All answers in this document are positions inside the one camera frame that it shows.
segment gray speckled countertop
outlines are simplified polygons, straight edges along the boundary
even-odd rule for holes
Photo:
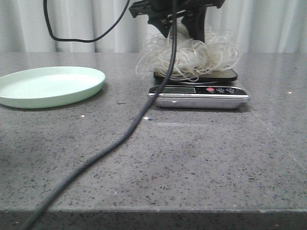
[[[137,54],[0,54],[0,77],[49,66],[103,71],[79,103],[0,105],[0,229],[18,229],[61,179],[126,131],[153,79]],[[307,54],[245,54],[252,99],[237,110],[152,107],[35,229],[307,229]]]

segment light green plate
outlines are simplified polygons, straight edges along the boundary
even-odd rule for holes
[[[25,109],[79,102],[99,92],[105,75],[85,67],[29,69],[0,77],[0,104]]]

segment black wire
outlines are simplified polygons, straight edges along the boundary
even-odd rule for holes
[[[125,7],[124,7],[124,10],[120,14],[120,16],[117,19],[117,21],[107,31],[105,31],[102,35],[100,35],[99,37],[97,37],[95,39],[92,39],[92,40],[83,40],[83,39],[76,39],[76,38],[58,38],[58,37],[55,37],[53,35],[53,33],[52,33],[52,29],[51,29],[51,25],[50,25],[50,20],[49,20],[49,16],[48,16],[47,0],[44,0],[43,7],[44,7],[44,16],[45,16],[45,20],[46,20],[46,24],[47,24],[47,29],[48,29],[48,32],[50,34],[50,37],[53,40],[58,41],[58,42],[84,42],[84,43],[90,43],[90,42],[96,42],[99,39],[101,39],[104,36],[106,36],[119,23],[119,21],[124,16],[124,14],[125,14],[125,12],[127,10],[129,3],[130,3],[130,0],[127,0],[127,3],[125,5]]]
[[[133,131],[137,128],[138,124],[141,122],[142,118],[148,111],[148,109],[153,105],[154,101],[156,100],[157,96],[162,92],[163,88],[165,87],[166,83],[168,82],[174,67],[174,63],[176,60],[176,49],[177,49],[177,0],[172,0],[172,20],[173,20],[173,42],[172,42],[172,54],[170,59],[170,64],[168,67],[167,74],[165,76],[164,81],[162,82],[161,86],[156,90],[153,97],[151,97],[143,108],[140,110],[139,114],[134,118],[132,124],[128,128],[127,132],[124,136],[122,136],[117,142],[110,145],[105,150],[101,151],[97,154],[97,156],[91,158],[88,162],[86,162],[82,167],[76,169],[71,175],[69,175],[66,179],[64,179],[60,184],[57,185],[55,189],[47,196],[41,205],[34,211],[34,213],[26,220],[20,230],[30,230],[33,225],[44,215],[45,211],[48,207],[59,197],[59,195],[72,183],[74,182],[82,173],[84,173],[87,169],[91,166],[95,165],[98,161],[104,158],[107,154],[112,152],[113,150],[117,149],[121,146],[129,137],[132,135]]]

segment tangled white filament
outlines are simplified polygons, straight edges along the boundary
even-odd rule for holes
[[[144,78],[155,72],[165,76],[171,56],[171,37],[153,36],[139,54],[136,73]],[[177,35],[177,54],[173,81],[198,81],[199,76],[214,70],[232,69],[240,58],[238,45],[232,41],[230,31],[206,30],[205,43],[184,35]]]

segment red button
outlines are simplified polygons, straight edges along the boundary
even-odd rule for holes
[[[209,87],[209,88],[207,88],[206,90],[208,90],[208,91],[214,91],[214,88]]]

